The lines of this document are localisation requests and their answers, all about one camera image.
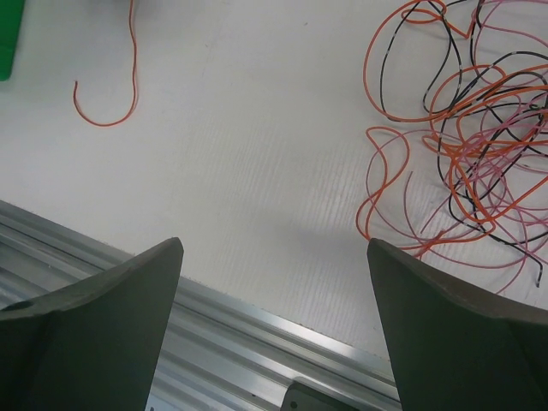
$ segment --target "green plastic box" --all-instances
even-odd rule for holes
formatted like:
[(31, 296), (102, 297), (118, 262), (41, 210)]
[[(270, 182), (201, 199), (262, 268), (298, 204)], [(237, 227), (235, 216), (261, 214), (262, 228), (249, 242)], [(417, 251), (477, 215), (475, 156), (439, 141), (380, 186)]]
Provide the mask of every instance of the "green plastic box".
[(0, 0), (0, 81), (11, 75), (24, 5), (25, 0)]

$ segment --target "white surface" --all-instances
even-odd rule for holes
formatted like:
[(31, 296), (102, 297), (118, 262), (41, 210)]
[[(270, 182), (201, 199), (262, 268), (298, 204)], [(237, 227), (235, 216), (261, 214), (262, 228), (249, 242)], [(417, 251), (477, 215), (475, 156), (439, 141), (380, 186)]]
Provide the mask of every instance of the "white surface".
[[(131, 253), (177, 235), (184, 276), (386, 358), (354, 213), (383, 122), (363, 56), (401, 3), (137, 0), (140, 104), (100, 129), (73, 81), (93, 119), (125, 113), (128, 0), (27, 0), (0, 84), (2, 199)], [(390, 66), (410, 79), (396, 109), (443, 56), (422, 36)]]

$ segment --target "single orange wire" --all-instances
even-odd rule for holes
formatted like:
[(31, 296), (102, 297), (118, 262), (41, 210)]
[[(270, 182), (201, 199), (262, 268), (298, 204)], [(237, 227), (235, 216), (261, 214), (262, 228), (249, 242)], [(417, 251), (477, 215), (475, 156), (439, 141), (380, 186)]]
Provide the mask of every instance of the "single orange wire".
[(89, 122), (90, 124), (97, 126), (97, 127), (112, 127), (116, 126), (122, 122), (125, 122), (128, 120), (131, 115), (134, 113), (135, 108), (137, 107), (137, 101), (138, 101), (138, 90), (137, 90), (137, 39), (135, 37), (134, 33), (134, 0), (129, 0), (129, 18), (128, 18), (128, 25), (129, 25), (129, 35), (131, 36), (131, 42), (133, 44), (133, 67), (131, 69), (131, 83), (133, 88), (133, 97), (131, 100), (131, 105), (129, 107), (128, 112), (124, 117), (122, 117), (119, 120), (116, 120), (115, 122), (95, 122), (91, 118), (89, 118), (81, 109), (80, 103), (78, 102), (77, 92), (78, 92), (78, 81), (74, 82), (74, 90), (72, 93), (72, 100), (74, 103), (74, 107), (76, 108), (76, 111), (82, 117), (84, 120)]

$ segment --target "silver metal bar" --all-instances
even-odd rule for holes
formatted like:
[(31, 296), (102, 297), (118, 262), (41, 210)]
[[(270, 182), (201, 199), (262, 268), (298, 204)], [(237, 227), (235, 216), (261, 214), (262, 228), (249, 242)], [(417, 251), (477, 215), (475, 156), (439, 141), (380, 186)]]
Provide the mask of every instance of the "silver metal bar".
[[(130, 257), (0, 202), (0, 307)], [(401, 409), (388, 362), (181, 278), (152, 384), (155, 411), (277, 410), (293, 381), (359, 409)]]

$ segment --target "tangled wire bundle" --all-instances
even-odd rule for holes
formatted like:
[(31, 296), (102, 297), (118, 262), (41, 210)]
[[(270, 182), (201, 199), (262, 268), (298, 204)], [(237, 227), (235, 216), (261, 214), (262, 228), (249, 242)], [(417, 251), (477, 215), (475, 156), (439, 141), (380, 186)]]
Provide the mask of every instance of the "tangled wire bundle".
[[(539, 189), (548, 181), (548, 170), (543, 169), (548, 158), (548, 56), (535, 51), (510, 51), (492, 63), (476, 62), (478, 44), (486, 30), (496, 31), (499, 35), (522, 36), (543, 47), (548, 46), (548, 42), (531, 33), (496, 27), (489, 22), (502, 4), (546, 5), (548, 0), (479, 0), (471, 15), (468, 29), (463, 32), (448, 21), (447, 15), (451, 8), (465, 1), (467, 0), (449, 4), (444, 4), (441, 0), (408, 2), (383, 21), (369, 44), (363, 68), (363, 81), (366, 95), (373, 107), (399, 125), (423, 123), (424, 126), (405, 131), (379, 126), (366, 131), (366, 136), (376, 152), (368, 167), (367, 198), (356, 214), (356, 226), (360, 233), (370, 240), (372, 220), (374, 217), (380, 218), (406, 241), (411, 241), (410, 245), (402, 249), (413, 253), (419, 259), (425, 253), (434, 253), (449, 261), (472, 267), (502, 269), (516, 266), (515, 275), (498, 290), (498, 293), (506, 290), (520, 276), (528, 261), (534, 262), (538, 267), (538, 287), (543, 265), (546, 264), (546, 260), (539, 256), (539, 250), (548, 241), (548, 205), (531, 206), (531, 201), (527, 203), (525, 200), (531, 199), (535, 192), (539, 193)], [(379, 34), (393, 19), (401, 20), (384, 54), (380, 69), (380, 94), (378, 98), (374, 98), (368, 83), (370, 55)], [(426, 114), (420, 118), (399, 117), (389, 113), (384, 104), (384, 69), (390, 49), (404, 24), (441, 24), (448, 39), (442, 65), (422, 97), (422, 107)], [(457, 47), (459, 40), (468, 42), (470, 64), (467, 67), (463, 67), (461, 52)], [(442, 82), (441, 75), (451, 54), (456, 58), (458, 70)], [(535, 61), (535, 65), (511, 73), (505, 72), (502, 68), (501, 63), (523, 57)], [(472, 79), (465, 80), (470, 75), (473, 76)], [(452, 99), (447, 106), (439, 107), (440, 95), (448, 91), (453, 96)], [(376, 136), (381, 133), (389, 134), (391, 138), (380, 144)], [(403, 193), (407, 227), (400, 228), (381, 212), (378, 203), (386, 189), (402, 176), (408, 166), (411, 136), (415, 139), (421, 137), (422, 143), (436, 154), (439, 179), (447, 189), (448, 195), (446, 200), (432, 211), (432, 215), (422, 227), (413, 227), (406, 200), (412, 176), (412, 173), (409, 173)], [(406, 157), (394, 170), (391, 164), (389, 167), (386, 150), (397, 143), (405, 147)], [(370, 176), (375, 158), (380, 158), (384, 167), (383, 180), (378, 189), (371, 190)], [(519, 176), (518, 188), (509, 184), (512, 174)], [(443, 211), (447, 211), (454, 222), (435, 235), (427, 236), (426, 227)], [(479, 241), (486, 237), (510, 247), (515, 253), (515, 259), (499, 265), (471, 264), (443, 255), (437, 247), (442, 244)]]

